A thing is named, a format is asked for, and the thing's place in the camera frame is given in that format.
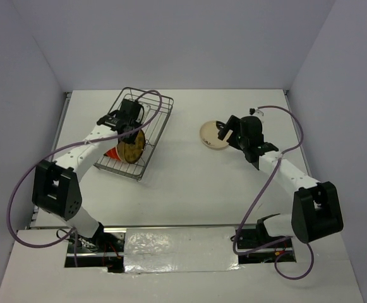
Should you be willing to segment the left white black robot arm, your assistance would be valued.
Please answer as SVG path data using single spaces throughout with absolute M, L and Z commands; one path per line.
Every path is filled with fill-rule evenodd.
M 79 146 L 53 161 L 43 160 L 35 168 L 32 202 L 35 206 L 74 228 L 82 244 L 92 252 L 103 250 L 117 239 L 82 207 L 80 181 L 91 166 L 120 141 L 131 143 L 150 106 L 124 99 L 118 109 L 101 117 Z

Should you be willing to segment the cream plate with black patch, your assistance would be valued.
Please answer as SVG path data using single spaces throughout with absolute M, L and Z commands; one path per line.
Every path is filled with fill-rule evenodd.
M 224 150 L 229 144 L 228 138 L 232 134 L 229 130 L 223 140 L 218 139 L 219 131 L 224 127 L 224 123 L 221 121 L 207 121 L 200 128 L 201 142 L 212 150 Z

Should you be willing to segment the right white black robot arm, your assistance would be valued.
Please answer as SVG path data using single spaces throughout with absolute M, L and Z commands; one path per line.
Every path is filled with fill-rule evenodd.
M 217 122 L 217 130 L 219 140 L 242 151 L 247 162 L 277 182 L 292 199 L 290 214 L 273 214 L 257 221 L 259 245 L 269 247 L 284 237 L 307 244 L 343 230 L 335 185 L 304 174 L 273 143 L 265 141 L 258 117 L 231 116 L 226 123 Z

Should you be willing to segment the yellow patterned plate brown rim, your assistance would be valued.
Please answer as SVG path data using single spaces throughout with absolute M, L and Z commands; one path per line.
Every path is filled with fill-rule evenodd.
M 140 130 L 138 136 L 133 144 L 124 143 L 124 157 L 125 163 L 134 164 L 142 156 L 146 145 L 145 133 Z

